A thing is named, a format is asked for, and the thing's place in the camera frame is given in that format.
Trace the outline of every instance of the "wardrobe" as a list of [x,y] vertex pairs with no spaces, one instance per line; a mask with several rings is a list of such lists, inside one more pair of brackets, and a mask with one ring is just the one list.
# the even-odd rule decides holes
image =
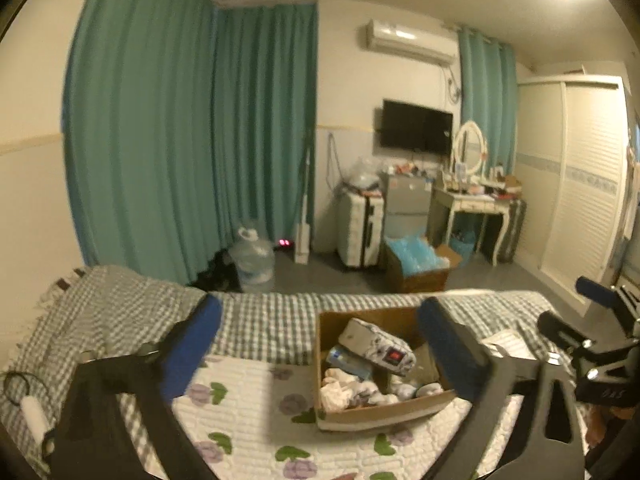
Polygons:
[[588,302],[575,280],[602,279],[622,222],[622,78],[535,77],[518,86],[514,168],[528,208],[515,261],[583,315]]

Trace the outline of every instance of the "box of clothes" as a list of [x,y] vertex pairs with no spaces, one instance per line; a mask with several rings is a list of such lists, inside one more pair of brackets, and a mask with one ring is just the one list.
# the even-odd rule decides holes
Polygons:
[[433,248],[426,238],[385,241],[386,282],[394,292],[444,290],[449,272],[462,261],[449,246]]
[[416,311],[318,315],[313,373],[321,430],[397,424],[439,412],[456,397],[418,332]]

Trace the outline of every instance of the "white vanity table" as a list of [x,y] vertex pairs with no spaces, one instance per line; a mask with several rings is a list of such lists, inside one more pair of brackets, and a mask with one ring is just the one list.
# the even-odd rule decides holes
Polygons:
[[[482,182],[484,178],[484,165],[488,155],[486,139],[478,125],[473,121],[467,121],[456,134],[451,146],[450,175],[462,172],[465,180],[471,178],[475,182]],[[456,166],[462,163],[460,170]],[[488,215],[502,215],[502,227],[498,234],[493,254],[493,264],[498,264],[498,250],[504,240],[509,228],[509,200],[496,200],[487,194],[471,195],[443,188],[436,189],[433,195],[436,203],[449,209],[449,219],[447,221],[447,233],[444,237],[444,244],[449,245],[453,222],[457,212],[477,213],[483,215],[482,228],[476,244],[476,253],[482,247],[484,231]]]
[[482,247],[482,240],[484,239],[484,230],[486,228],[487,215],[502,215],[502,228],[498,235],[498,240],[494,248],[493,264],[494,267],[498,264],[498,250],[504,239],[509,227],[509,206],[508,200],[495,200],[488,195],[466,195],[461,193],[453,193],[450,191],[444,191],[442,189],[436,189],[433,194],[433,199],[447,207],[449,209],[449,220],[447,221],[447,233],[445,235],[443,243],[449,245],[449,239],[451,238],[451,231],[453,229],[453,221],[456,217],[456,213],[477,213],[484,215],[482,220],[482,228],[480,229],[480,236],[478,237],[478,243],[476,244],[476,253]]

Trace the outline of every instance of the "television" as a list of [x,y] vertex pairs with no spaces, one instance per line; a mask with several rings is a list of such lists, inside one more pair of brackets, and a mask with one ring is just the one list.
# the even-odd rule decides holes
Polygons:
[[380,145],[415,152],[449,155],[453,114],[385,99]]

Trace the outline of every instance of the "white suitcase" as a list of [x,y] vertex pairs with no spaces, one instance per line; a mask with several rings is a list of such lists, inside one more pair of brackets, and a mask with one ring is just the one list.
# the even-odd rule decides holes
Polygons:
[[347,267],[378,264],[385,201],[345,191],[338,204],[338,254]]

